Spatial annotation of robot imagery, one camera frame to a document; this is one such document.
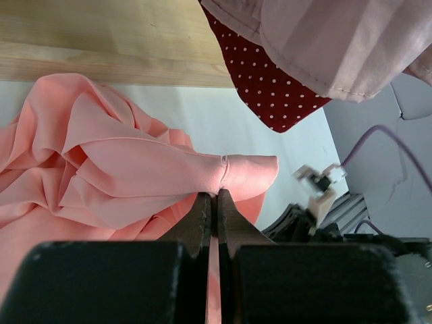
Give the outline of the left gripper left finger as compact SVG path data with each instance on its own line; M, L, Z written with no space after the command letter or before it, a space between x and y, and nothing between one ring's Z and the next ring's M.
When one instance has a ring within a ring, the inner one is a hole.
M155 241L43 242L15 276L16 323L204 323L211 198Z

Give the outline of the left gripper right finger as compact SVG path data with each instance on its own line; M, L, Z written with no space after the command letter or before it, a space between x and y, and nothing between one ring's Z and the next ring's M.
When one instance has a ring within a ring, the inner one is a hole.
M417 323L397 257L406 248L386 235L294 239L276 244L217 197L223 323Z

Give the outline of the salmon pink skirt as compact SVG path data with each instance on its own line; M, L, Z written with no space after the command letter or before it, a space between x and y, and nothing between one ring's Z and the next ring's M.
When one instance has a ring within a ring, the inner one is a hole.
M1 322L15 321L15 276L43 242L155 241L198 194L229 191L254 223L279 171L274 156L208 155L122 93L78 74L36 81L1 129ZM209 242L204 323L221 323Z

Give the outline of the red polka dot garment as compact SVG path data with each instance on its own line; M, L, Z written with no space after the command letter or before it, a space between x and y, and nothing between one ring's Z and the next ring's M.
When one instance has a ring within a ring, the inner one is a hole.
M284 133L330 102L279 69L262 46L203 12L238 96L270 130Z

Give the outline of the dusty pink hanging garment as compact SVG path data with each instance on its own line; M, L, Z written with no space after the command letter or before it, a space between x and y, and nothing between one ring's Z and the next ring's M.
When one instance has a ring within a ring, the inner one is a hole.
M322 97L361 102L401 73L431 82L430 1L203 1Z

